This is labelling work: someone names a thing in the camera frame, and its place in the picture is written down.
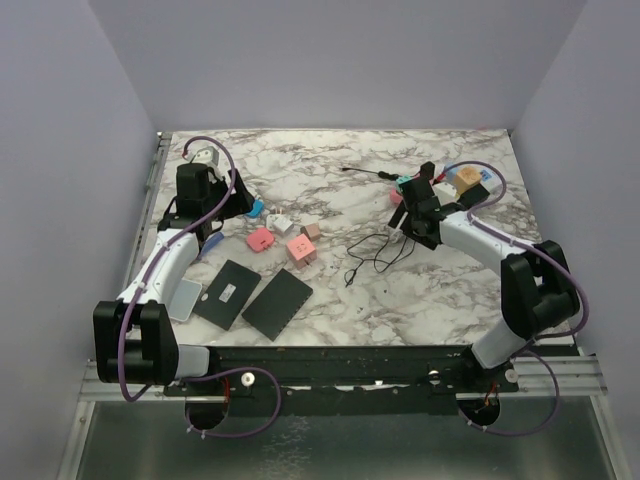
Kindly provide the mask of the blue plug adapter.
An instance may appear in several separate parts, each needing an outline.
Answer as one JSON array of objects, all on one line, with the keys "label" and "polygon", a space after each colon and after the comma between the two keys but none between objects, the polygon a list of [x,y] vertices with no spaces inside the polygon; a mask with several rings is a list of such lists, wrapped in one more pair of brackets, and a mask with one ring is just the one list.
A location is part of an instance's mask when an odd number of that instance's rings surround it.
[{"label": "blue plug adapter", "polygon": [[255,219],[258,218],[264,210],[264,202],[260,199],[255,199],[252,209],[245,214],[246,217]]}]

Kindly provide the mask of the white power strip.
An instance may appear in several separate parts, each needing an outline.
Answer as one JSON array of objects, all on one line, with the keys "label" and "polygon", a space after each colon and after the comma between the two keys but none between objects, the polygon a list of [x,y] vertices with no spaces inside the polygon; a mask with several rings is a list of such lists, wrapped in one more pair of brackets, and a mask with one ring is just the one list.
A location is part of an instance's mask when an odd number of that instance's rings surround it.
[{"label": "white power strip", "polygon": [[[490,193],[495,193],[496,191],[500,191],[501,181],[497,178],[495,174],[491,173],[486,168],[481,168],[478,166],[473,166],[473,167],[475,167],[481,173],[482,175],[481,184]],[[452,168],[447,172],[445,172],[444,174],[440,174],[432,184],[433,191],[436,194],[437,198],[439,199],[441,205],[446,205],[454,201],[457,201],[460,196],[451,183],[453,174],[456,172],[458,168],[460,167]]]}]

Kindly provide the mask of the teal charger plug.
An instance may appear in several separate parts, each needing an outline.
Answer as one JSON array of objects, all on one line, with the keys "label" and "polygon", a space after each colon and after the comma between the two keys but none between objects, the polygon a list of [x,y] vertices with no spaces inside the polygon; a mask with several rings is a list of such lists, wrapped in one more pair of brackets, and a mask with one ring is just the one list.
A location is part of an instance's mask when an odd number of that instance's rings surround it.
[{"label": "teal charger plug", "polygon": [[395,184],[396,184],[396,189],[400,190],[401,186],[406,183],[409,182],[413,179],[412,176],[407,176],[407,175],[403,175],[403,176],[399,176],[396,180],[395,180]]}]

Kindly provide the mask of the white plug adapter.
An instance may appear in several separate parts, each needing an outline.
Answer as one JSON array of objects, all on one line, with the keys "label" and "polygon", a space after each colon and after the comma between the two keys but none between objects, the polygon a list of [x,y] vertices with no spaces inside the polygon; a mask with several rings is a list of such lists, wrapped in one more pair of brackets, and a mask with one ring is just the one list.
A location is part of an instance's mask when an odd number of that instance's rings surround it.
[{"label": "white plug adapter", "polygon": [[275,232],[279,236],[286,236],[293,229],[293,222],[283,214],[268,214],[267,215],[267,228]]}]

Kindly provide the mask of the beige pink USB charger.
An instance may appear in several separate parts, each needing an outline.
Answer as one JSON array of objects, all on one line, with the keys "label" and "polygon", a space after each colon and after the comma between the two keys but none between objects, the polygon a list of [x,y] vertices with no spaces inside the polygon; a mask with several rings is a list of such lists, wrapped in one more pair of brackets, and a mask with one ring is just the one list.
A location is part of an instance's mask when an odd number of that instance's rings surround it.
[{"label": "beige pink USB charger", "polygon": [[303,225],[300,229],[300,232],[305,235],[311,242],[317,241],[322,236],[318,223]]}]

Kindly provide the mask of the pink cube socket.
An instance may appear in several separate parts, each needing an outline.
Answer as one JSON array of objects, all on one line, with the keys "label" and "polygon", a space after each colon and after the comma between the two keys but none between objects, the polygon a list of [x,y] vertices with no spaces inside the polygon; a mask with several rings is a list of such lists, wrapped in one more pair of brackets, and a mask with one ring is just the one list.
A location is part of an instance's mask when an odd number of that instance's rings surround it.
[{"label": "pink cube socket", "polygon": [[293,265],[303,269],[317,259],[317,250],[311,240],[300,234],[286,243],[286,252]]}]

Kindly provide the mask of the pink triangular power strip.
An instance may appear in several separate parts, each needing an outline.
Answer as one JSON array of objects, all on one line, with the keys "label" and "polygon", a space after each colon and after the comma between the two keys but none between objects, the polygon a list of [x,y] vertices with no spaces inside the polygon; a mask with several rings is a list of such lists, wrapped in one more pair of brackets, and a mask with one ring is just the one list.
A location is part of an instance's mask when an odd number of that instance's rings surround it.
[{"label": "pink triangular power strip", "polygon": [[390,197],[390,200],[391,200],[392,204],[395,205],[395,206],[398,206],[403,201],[402,195],[398,191],[396,191],[395,189],[393,189],[390,192],[389,197]]}]

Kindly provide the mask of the pink square plug adapter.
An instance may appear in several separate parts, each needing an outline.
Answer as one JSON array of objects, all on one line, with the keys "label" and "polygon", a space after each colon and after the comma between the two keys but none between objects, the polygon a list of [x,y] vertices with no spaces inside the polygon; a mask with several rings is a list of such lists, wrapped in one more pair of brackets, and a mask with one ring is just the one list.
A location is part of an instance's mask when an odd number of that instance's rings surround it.
[{"label": "pink square plug adapter", "polygon": [[260,253],[274,244],[275,237],[268,228],[260,227],[247,236],[246,242],[253,252]]}]

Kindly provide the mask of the small black charger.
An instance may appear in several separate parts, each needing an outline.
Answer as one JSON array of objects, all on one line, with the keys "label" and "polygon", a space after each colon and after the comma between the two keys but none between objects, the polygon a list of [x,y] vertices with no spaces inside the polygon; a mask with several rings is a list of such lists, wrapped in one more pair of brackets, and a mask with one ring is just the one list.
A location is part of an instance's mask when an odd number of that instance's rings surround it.
[{"label": "small black charger", "polygon": [[436,166],[433,162],[427,161],[420,166],[419,176],[424,177],[429,181],[432,181],[435,176]]}]

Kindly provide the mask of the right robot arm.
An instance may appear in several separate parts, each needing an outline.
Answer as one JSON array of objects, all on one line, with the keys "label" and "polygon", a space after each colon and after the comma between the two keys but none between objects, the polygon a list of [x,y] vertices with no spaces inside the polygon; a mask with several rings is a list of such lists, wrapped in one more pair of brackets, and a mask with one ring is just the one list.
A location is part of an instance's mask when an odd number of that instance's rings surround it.
[{"label": "right robot arm", "polygon": [[425,177],[403,182],[399,190],[402,201],[389,221],[391,227],[431,250],[445,245],[461,251],[500,279],[501,319],[466,349],[459,367],[467,389],[486,388],[494,381],[496,368],[539,334],[579,312],[579,291],[557,243],[531,243],[473,216],[474,208],[492,203],[483,185],[449,203],[440,201],[436,186]]}]

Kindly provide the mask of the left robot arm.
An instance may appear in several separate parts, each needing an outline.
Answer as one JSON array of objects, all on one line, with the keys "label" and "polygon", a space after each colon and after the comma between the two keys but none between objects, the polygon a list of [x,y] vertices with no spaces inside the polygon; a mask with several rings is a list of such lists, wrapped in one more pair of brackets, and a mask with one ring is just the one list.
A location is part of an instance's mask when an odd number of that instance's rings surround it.
[{"label": "left robot arm", "polygon": [[214,222],[252,210],[254,197],[235,169],[229,180],[208,164],[188,163],[176,172],[177,192],[161,220],[151,254],[131,284],[93,312],[99,379],[104,383],[166,386],[186,378],[206,395],[220,385],[221,371],[205,347],[180,345],[168,307],[187,268],[213,235]]}]

